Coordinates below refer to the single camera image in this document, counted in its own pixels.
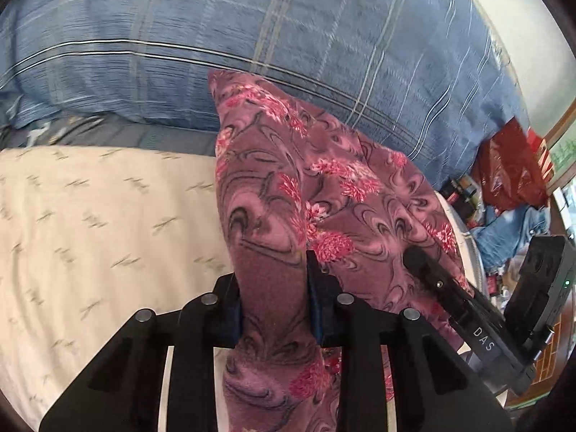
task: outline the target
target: red bag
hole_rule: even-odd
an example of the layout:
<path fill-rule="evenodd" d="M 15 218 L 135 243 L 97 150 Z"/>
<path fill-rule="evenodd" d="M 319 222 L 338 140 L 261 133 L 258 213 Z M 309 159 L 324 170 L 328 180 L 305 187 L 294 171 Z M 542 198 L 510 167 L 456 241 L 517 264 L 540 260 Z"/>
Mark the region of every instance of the red bag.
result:
<path fill-rule="evenodd" d="M 484 202 L 499 211 L 523 204 L 542 208 L 548 202 L 540 166 L 516 118 L 480 144 L 471 175 Z"/>

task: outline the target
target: bed sheet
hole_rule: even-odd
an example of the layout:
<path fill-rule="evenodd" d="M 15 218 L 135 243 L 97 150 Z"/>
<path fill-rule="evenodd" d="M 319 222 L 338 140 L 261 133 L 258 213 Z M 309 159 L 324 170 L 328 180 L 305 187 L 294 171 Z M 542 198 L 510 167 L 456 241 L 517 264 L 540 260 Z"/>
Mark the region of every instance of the bed sheet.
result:
<path fill-rule="evenodd" d="M 252 71 L 405 153 L 438 187 L 522 96 L 472 0 L 12 0 L 0 123 L 60 109 L 215 132 L 210 68 Z"/>

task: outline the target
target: metal screw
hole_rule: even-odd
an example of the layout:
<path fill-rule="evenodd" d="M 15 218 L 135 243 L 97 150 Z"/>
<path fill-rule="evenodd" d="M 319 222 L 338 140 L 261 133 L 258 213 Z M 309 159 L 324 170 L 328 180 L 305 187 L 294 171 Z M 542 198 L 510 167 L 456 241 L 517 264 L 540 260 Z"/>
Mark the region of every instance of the metal screw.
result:
<path fill-rule="evenodd" d="M 349 294 L 349 293 L 342 293 L 342 294 L 338 294 L 338 297 L 336 297 L 336 300 L 338 301 L 338 303 L 340 303 L 342 305 L 350 305 L 351 303 L 354 302 L 354 296 L 352 294 Z"/>
<path fill-rule="evenodd" d="M 204 305 L 214 305 L 218 302 L 218 296 L 214 293 L 208 293 L 204 294 L 200 300 Z"/>
<path fill-rule="evenodd" d="M 136 312 L 134 316 L 138 321 L 148 321 L 152 318 L 152 310 L 150 309 L 142 309 Z"/>
<path fill-rule="evenodd" d="M 406 317 L 408 320 L 414 321 L 420 318 L 420 312 L 416 309 L 413 309 L 412 307 L 408 307 L 404 311 L 404 317 Z"/>

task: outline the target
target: floral pillow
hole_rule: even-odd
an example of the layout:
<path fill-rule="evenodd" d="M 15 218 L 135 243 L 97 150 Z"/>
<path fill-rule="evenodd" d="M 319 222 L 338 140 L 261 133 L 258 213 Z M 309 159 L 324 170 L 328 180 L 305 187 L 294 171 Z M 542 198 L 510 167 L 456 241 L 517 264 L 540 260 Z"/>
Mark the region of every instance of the floral pillow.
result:
<path fill-rule="evenodd" d="M 334 430 L 341 358 L 310 333 L 306 249 L 345 291 L 381 310 L 414 307 L 459 348 L 447 314 L 402 264 L 419 245 L 469 290 L 456 238 L 402 153 L 260 76 L 217 71 L 209 85 L 221 121 L 218 211 L 245 316 L 224 374 L 230 430 Z M 385 351 L 382 362 L 391 398 Z"/>

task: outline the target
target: white wall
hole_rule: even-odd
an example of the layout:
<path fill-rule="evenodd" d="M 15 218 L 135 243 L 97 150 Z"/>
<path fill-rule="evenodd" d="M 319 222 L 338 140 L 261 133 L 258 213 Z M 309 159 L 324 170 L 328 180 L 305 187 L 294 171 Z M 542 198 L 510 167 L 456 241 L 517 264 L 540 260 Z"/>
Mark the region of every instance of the white wall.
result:
<path fill-rule="evenodd" d="M 576 59 L 542 0 L 477 0 L 503 42 L 535 131 L 544 136 L 576 96 Z"/>

